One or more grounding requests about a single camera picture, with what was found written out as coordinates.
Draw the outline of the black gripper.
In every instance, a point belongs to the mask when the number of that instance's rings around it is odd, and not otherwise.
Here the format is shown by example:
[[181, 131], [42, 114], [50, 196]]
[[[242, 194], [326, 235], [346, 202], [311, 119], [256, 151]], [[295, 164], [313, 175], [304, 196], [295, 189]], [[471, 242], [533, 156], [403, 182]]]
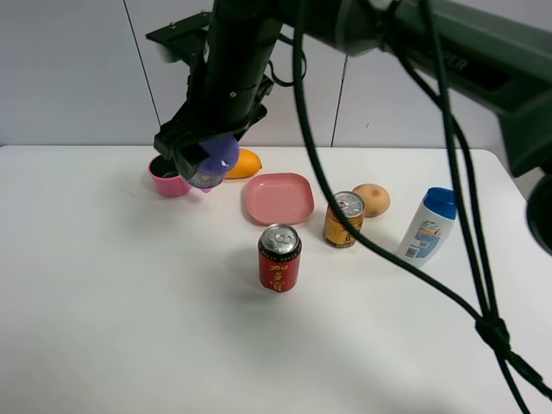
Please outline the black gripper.
[[190, 68], [186, 100], [154, 136], [154, 148], [173, 156], [191, 179], [208, 154], [200, 141], [240, 135], [262, 112], [258, 96], [275, 44], [275, 20], [202, 12], [146, 34]]

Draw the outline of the dark green robot arm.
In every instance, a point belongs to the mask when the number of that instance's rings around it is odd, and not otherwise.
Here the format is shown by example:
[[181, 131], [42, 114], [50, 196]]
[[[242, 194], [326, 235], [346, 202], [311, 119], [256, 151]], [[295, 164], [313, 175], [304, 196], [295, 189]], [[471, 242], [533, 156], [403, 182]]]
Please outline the dark green robot arm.
[[450, 1], [217, 1], [148, 39], [190, 68], [184, 104], [154, 148], [190, 178], [202, 141], [240, 139], [267, 113], [265, 70], [283, 26], [348, 56], [375, 48], [491, 110], [508, 166], [543, 171], [527, 204], [530, 231], [551, 247], [551, 34]]

